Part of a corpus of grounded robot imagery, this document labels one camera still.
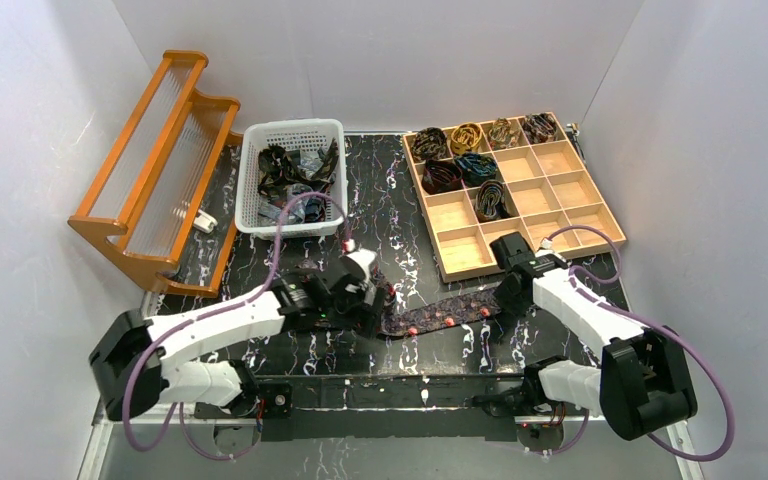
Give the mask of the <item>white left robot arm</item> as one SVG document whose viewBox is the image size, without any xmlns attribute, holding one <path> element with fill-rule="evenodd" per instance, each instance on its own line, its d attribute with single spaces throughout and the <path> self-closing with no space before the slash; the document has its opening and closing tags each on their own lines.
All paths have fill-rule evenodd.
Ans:
<svg viewBox="0 0 768 480">
<path fill-rule="evenodd" d="M 233 344 L 286 332 L 352 330 L 374 337 L 395 289 L 373 252 L 341 256 L 325 271 L 295 268 L 234 299 L 172 315 L 120 314 L 89 355 L 108 419 L 158 404 L 202 403 L 235 417 L 267 400 L 241 360 L 205 362 Z"/>
</svg>

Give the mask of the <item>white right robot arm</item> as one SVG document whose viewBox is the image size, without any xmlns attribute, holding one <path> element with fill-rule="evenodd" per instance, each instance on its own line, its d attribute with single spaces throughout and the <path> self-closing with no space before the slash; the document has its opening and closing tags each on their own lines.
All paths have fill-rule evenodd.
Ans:
<svg viewBox="0 0 768 480">
<path fill-rule="evenodd" d="M 604 417 L 634 440 L 696 415 L 698 402 L 684 350 L 669 333 L 613 311 L 553 251 L 535 253 L 518 233 L 490 244 L 504 272 L 494 298 L 502 312 L 549 313 L 593 353 L 597 366 L 563 356 L 526 367 L 521 396 L 532 406 L 570 403 Z"/>
</svg>

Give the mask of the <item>dark paisley red-dotted tie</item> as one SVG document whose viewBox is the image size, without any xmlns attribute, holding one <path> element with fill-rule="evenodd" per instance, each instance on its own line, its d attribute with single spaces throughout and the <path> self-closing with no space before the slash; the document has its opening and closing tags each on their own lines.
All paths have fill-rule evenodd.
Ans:
<svg viewBox="0 0 768 480">
<path fill-rule="evenodd" d="M 480 290 L 446 298 L 404 312 L 387 311 L 379 334 L 415 336 L 492 318 L 501 312 L 494 293 Z"/>
</svg>

